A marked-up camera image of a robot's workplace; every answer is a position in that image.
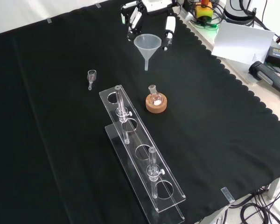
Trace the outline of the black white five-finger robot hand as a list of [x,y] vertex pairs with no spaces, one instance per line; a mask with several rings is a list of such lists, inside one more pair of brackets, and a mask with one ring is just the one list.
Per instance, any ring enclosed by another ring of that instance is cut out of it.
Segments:
[[164,51],[171,47],[175,32],[176,18],[173,8],[178,6],[177,0],[134,0],[121,6],[121,20],[127,25],[127,39],[132,42],[140,35],[146,16],[167,14],[165,34],[162,40]]

